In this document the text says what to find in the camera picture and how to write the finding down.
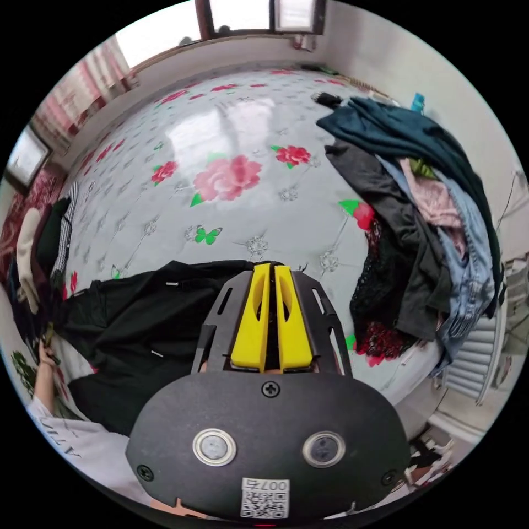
blue object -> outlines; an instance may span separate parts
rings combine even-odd
[[[380,156],[376,158],[415,204],[402,169],[391,160]],[[468,334],[494,297],[492,258],[483,218],[474,201],[454,180],[446,178],[440,171],[434,172],[445,184],[460,215],[468,257],[462,259],[444,228],[437,227],[439,240],[445,250],[446,264],[450,270],[452,294],[450,315],[437,332],[446,354],[431,373],[432,376],[438,375],[444,367],[452,363]]]
[[[500,303],[503,302],[498,237],[483,183],[452,134],[418,112],[379,104],[367,98],[350,98],[346,106],[340,106],[332,114],[320,118],[316,125],[335,138],[386,159],[424,159],[432,168],[449,175],[450,180],[457,182],[470,196],[487,227],[492,253],[495,294],[487,307],[487,316],[492,318],[498,298]]]
[[[424,95],[422,94],[415,94],[415,98],[413,99],[412,103],[412,110],[414,112],[419,112],[422,114],[424,112]]]

pink striped curtain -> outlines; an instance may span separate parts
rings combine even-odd
[[[64,155],[91,116],[137,85],[114,35],[82,58],[55,85],[31,124],[53,151]]]

window frame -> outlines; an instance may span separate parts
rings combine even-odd
[[[219,35],[215,30],[210,0],[195,0],[198,26],[200,27],[202,41],[204,42],[241,35],[323,35],[327,0],[312,0],[312,27],[309,29],[278,28],[279,12],[276,9],[278,2],[280,2],[280,0],[268,0],[268,29],[238,29],[231,31],[230,34],[226,36]]]
[[[23,195],[28,194],[29,190],[31,189],[33,185],[33,182],[35,181],[36,176],[39,174],[42,168],[46,165],[46,163],[53,156],[53,149],[51,149],[51,147],[37,134],[37,132],[33,129],[30,123],[28,123],[22,129],[20,136],[22,136],[22,134],[24,134],[25,131],[28,132],[31,139],[34,140],[37,146],[39,148],[42,148],[42,150],[45,151],[45,153],[44,153],[44,156],[39,161],[39,163],[34,167],[33,171],[30,173],[27,181],[22,180],[21,177],[17,175],[17,173],[14,170],[12,170],[12,168],[9,167],[9,160],[6,163],[3,176],[19,193]]]
[[[271,38],[281,38],[292,35],[323,35],[323,29],[325,27],[325,14],[327,7],[327,0],[315,0],[314,5],[314,27],[312,31],[277,31],[276,30],[276,0],[269,0],[269,25],[268,29],[241,29],[234,30],[230,32],[230,35],[219,35],[213,25],[213,15],[211,11],[211,6],[209,0],[195,0],[195,11],[198,20],[198,28],[200,30],[200,40],[189,42],[188,44],[183,44],[181,46],[176,46],[165,50],[145,61],[131,66],[131,71],[134,73],[139,73],[150,66],[167,59],[189,47],[198,47],[204,46],[209,42],[214,42],[215,40],[229,40],[229,39],[241,39],[247,36],[262,36],[262,37],[271,37]]]

white t-shirt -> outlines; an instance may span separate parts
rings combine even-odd
[[[75,468],[131,500],[150,505],[152,498],[143,490],[125,457],[128,437],[111,433],[101,424],[54,417],[36,397],[28,412]]]

dark gray garment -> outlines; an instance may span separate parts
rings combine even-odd
[[[433,341],[439,313],[450,312],[452,288],[437,235],[374,156],[339,139],[325,151],[344,180],[389,225],[401,248],[416,255],[395,328]]]

